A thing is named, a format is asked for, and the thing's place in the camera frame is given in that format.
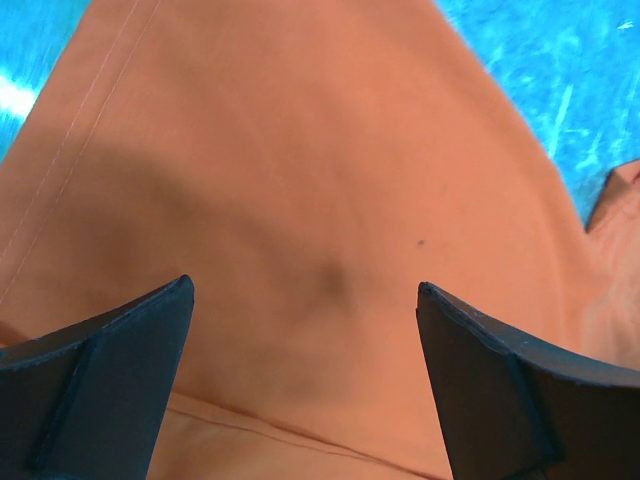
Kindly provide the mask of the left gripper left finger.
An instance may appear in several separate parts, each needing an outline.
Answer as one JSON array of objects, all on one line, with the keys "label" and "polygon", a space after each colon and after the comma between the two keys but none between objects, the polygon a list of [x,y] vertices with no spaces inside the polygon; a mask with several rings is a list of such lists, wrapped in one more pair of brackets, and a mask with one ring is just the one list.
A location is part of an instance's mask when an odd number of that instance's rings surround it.
[{"label": "left gripper left finger", "polygon": [[2,349],[2,478],[145,478],[193,308],[183,275]]}]

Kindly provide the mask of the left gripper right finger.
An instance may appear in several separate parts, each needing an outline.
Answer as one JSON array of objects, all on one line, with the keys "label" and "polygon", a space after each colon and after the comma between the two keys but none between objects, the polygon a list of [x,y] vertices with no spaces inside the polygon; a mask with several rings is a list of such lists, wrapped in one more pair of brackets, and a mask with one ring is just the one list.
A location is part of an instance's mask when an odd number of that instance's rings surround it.
[{"label": "left gripper right finger", "polygon": [[638,478],[638,371],[550,344],[431,283],[416,315],[454,478]]}]

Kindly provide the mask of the orange t shirt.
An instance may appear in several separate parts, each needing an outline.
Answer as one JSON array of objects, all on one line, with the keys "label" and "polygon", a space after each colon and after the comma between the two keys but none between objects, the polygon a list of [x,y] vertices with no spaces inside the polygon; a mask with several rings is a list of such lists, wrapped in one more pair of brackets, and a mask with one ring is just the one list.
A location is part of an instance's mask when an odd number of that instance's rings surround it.
[{"label": "orange t shirt", "polygon": [[182,274],[154,479],[447,479],[429,281],[639,364],[638,167],[585,229],[428,1],[94,1],[1,167],[1,341]]}]

